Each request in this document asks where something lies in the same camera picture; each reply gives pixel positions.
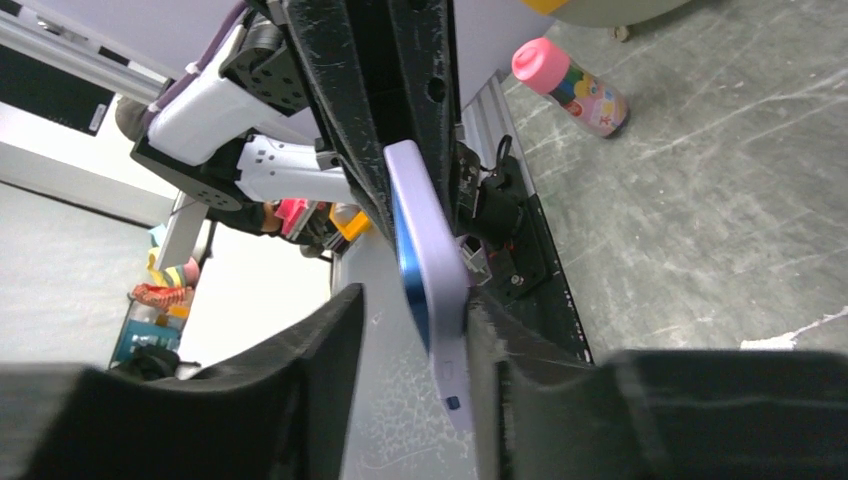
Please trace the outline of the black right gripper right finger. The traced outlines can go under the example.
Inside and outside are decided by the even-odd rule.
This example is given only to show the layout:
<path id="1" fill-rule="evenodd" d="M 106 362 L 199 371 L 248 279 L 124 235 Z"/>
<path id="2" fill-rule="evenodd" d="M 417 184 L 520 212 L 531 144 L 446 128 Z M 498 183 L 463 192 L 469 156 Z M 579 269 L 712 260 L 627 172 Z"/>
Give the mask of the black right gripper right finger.
<path id="1" fill-rule="evenodd" d="M 592 366 L 473 290 L 482 479 L 843 479 L 847 359 L 819 351 L 628 350 Z"/>

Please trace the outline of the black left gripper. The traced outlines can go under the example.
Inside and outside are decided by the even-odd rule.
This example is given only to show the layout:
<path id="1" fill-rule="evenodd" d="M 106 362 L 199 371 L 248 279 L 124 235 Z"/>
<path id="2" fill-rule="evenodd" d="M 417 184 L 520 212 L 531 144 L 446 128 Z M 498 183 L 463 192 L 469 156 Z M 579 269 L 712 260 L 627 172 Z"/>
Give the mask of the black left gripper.
<path id="1" fill-rule="evenodd" d="M 291 31 L 354 197 L 380 229 L 394 227 L 388 171 L 354 37 L 394 39 L 413 139 L 448 224 L 456 224 L 459 91 L 452 1 L 250 1 Z"/>

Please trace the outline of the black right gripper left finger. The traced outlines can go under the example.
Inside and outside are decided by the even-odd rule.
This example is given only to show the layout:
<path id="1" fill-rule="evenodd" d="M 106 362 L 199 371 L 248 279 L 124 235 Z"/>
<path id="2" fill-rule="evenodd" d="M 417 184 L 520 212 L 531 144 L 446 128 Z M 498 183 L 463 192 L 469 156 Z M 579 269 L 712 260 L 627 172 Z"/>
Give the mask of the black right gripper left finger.
<path id="1" fill-rule="evenodd" d="M 1 368 L 5 479 L 338 479 L 365 323 L 351 284 L 194 376 Z"/>

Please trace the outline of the blue smartphone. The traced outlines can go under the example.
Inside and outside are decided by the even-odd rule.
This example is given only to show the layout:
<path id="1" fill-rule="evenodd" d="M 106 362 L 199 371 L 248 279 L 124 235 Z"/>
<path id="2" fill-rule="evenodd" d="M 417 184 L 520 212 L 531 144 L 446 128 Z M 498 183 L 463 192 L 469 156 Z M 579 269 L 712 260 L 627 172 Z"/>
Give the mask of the blue smartphone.
<path id="1" fill-rule="evenodd" d="M 395 220 L 395 245 L 400 276 L 407 303 L 420 336 L 423 348 L 430 355 L 430 322 L 428 302 L 410 231 L 401 207 L 400 197 L 392 186 L 392 207 Z"/>

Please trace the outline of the lavender phone case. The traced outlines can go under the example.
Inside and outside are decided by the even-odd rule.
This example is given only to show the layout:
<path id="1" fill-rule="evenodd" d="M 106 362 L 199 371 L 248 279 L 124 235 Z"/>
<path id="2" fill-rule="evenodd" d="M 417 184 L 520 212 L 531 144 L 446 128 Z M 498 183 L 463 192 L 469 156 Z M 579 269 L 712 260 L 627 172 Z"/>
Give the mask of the lavender phone case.
<path id="1" fill-rule="evenodd" d="M 473 429 L 465 339 L 470 278 L 422 154 L 412 140 L 383 150 L 420 263 L 429 310 L 429 367 L 438 399 L 453 427 Z"/>

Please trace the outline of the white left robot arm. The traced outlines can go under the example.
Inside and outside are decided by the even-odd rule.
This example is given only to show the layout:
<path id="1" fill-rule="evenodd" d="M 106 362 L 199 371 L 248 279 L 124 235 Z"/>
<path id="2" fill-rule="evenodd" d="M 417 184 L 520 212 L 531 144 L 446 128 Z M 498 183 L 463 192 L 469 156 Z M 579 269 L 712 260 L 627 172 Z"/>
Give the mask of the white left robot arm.
<path id="1" fill-rule="evenodd" d="M 386 236 L 458 218 L 449 1 L 242 1 L 130 116 L 132 158 L 211 208 L 359 205 Z"/>

